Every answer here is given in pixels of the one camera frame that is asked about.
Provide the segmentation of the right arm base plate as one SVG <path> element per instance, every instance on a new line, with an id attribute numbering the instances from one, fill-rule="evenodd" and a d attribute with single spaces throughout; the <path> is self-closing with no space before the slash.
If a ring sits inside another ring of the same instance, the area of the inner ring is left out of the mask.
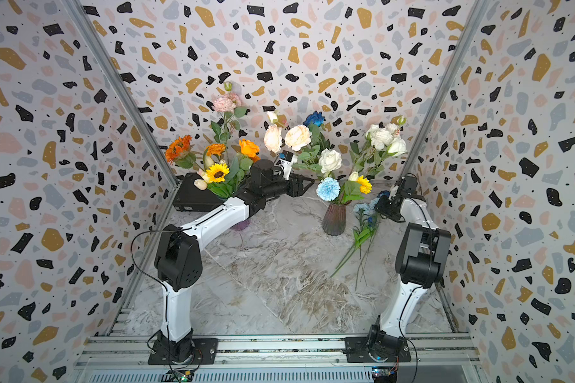
<path id="1" fill-rule="evenodd" d="M 407 340 L 403 337 L 384 335 L 381 341 L 369 340 L 367 337 L 346 337 L 344 340 L 345 355 L 348 363 L 391 363 L 411 361 Z"/>

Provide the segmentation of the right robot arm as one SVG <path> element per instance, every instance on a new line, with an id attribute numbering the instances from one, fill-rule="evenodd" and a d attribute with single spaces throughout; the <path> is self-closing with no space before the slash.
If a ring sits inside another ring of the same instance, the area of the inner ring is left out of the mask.
<path id="1" fill-rule="evenodd" d="M 371 326 L 366 350 L 376 362 L 409 361 L 407 323 L 418 300 L 442 279 L 451 234 L 432 219 L 423 196 L 418 194 L 418 179 L 412 173 L 401 177 L 391 191 L 379 195 L 375 211 L 406 226 L 395 257 L 399 289 L 393 303 Z"/>

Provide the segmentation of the purple glass vase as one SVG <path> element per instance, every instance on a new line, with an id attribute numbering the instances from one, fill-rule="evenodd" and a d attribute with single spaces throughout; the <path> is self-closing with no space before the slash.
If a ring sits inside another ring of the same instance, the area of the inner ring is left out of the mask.
<path id="1" fill-rule="evenodd" d="M 250 223 L 251 223 L 250 219 L 243 220 L 243 221 L 231 226 L 230 229 L 233 231 L 243 231 L 244 229 L 246 229 L 250 225 Z"/>

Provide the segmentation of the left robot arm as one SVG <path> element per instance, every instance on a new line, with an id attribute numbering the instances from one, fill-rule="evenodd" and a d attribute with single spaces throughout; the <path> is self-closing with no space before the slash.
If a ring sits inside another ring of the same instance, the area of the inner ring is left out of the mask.
<path id="1" fill-rule="evenodd" d="M 154 343 L 171 362 L 184 363 L 193 357 L 193 325 L 190 318 L 193 286 L 203 271 L 201 254 L 225 231 L 282 195 L 300 197 L 315 180 L 292 172 L 292 164 L 260 160 L 252 165 L 236 195 L 201 218 L 181 227 L 169 225 L 161 233 L 154 266 L 163 288 L 164 318 Z"/>

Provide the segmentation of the dark red glass vase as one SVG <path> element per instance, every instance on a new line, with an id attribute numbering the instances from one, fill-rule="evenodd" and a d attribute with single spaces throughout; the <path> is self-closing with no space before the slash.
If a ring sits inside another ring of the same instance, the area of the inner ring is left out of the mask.
<path id="1" fill-rule="evenodd" d="M 347 223 L 347 207 L 343 204 L 329 204 L 322 222 L 324 232 L 329 236 L 340 236 L 344 233 Z"/>

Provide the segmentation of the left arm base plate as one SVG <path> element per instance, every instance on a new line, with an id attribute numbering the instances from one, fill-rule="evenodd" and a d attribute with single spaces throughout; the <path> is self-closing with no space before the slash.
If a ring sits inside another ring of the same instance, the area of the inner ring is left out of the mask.
<path id="1" fill-rule="evenodd" d="M 184 338 L 177 343 L 156 340 L 148 364 L 166 367 L 171 365 L 174 369 L 187 365 L 212 365 L 217 356 L 218 346 L 218 338 Z"/>

